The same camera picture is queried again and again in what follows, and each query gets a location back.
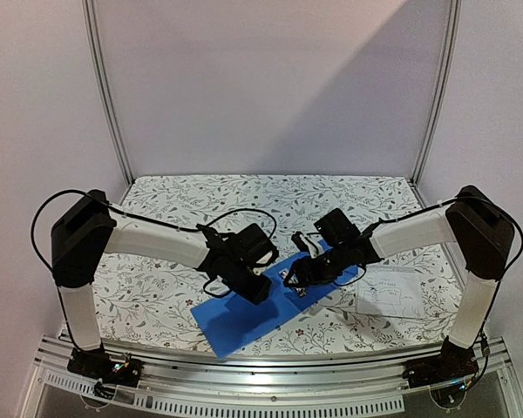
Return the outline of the blue ring binder folder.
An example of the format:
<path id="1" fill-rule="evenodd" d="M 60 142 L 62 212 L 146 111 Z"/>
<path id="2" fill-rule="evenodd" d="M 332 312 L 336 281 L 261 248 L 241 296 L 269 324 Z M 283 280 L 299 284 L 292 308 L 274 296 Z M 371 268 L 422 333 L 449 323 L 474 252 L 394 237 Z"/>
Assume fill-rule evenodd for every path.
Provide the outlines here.
<path id="1" fill-rule="evenodd" d="M 222 299 L 207 300 L 191 309 L 199 329 L 218 358 L 239 351 L 293 320 L 341 285 L 350 283 L 358 274 L 358 267 L 350 266 L 336 281 L 327 285 L 303 288 L 300 292 L 285 287 L 284 276 L 295 261 L 306 255 L 306 252 L 294 253 L 265 272 L 271 280 L 271 288 L 268 298 L 258 305 L 233 293 Z"/>

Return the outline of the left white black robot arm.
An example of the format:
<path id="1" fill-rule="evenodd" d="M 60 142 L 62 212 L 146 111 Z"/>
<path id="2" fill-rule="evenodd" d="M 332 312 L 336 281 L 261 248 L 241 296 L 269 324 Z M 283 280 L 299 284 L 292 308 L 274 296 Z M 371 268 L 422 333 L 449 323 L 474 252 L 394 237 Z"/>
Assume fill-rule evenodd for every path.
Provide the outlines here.
<path id="1" fill-rule="evenodd" d="M 198 224 L 181 227 L 123 211 L 104 192 L 81 192 L 79 200 L 51 229 L 51 274 L 78 353 L 79 365 L 94 378 L 112 371 L 96 318 L 92 283 L 106 253 L 174 262 L 221 280 L 253 305 L 268 297 L 271 281 L 260 271 L 279 253 L 271 238 L 251 224 L 220 233 Z"/>

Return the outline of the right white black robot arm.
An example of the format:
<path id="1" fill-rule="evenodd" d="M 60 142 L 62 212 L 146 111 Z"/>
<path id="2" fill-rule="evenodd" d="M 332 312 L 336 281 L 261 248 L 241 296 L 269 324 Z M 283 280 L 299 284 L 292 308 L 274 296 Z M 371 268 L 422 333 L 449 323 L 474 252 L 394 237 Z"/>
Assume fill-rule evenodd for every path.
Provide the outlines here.
<path id="1" fill-rule="evenodd" d="M 433 372 L 442 380 L 465 368 L 465 351 L 483 332 L 501 281 L 523 252 L 518 222 L 474 185 L 451 199 L 397 219 L 380 219 L 363 230 L 334 210 L 316 222 L 316 230 L 328 249 L 293 261 L 284 286 L 331 284 L 351 266 L 367 267 L 429 246 L 458 253 L 465 287 L 445 339 L 447 349 L 433 362 Z"/>

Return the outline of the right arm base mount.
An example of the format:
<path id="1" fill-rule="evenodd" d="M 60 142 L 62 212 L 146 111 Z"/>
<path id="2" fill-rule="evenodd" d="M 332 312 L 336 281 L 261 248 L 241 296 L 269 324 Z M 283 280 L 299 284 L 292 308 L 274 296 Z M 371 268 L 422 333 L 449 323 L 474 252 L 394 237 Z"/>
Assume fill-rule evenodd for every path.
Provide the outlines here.
<path id="1" fill-rule="evenodd" d="M 461 348 L 445 339 L 439 354 L 406 361 L 402 378 L 409 388 L 430 388 L 433 402 L 444 410 L 460 408 L 466 394 L 482 379 L 488 366 L 490 346 L 481 334 L 480 351 L 484 359 L 479 366 L 474 349 Z"/>

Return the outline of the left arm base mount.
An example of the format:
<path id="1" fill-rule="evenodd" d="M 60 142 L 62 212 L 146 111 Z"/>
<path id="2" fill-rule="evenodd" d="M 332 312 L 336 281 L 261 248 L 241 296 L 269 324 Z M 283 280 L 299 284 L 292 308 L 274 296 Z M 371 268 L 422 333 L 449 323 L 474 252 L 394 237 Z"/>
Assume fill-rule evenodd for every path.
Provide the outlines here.
<path id="1" fill-rule="evenodd" d="M 73 348 L 67 365 L 69 372 L 95 380 L 93 395 L 108 401 L 114 398 L 118 386 L 136 388 L 143 368 L 140 359 L 130 354 L 115 359 L 103 346 L 90 351 Z"/>

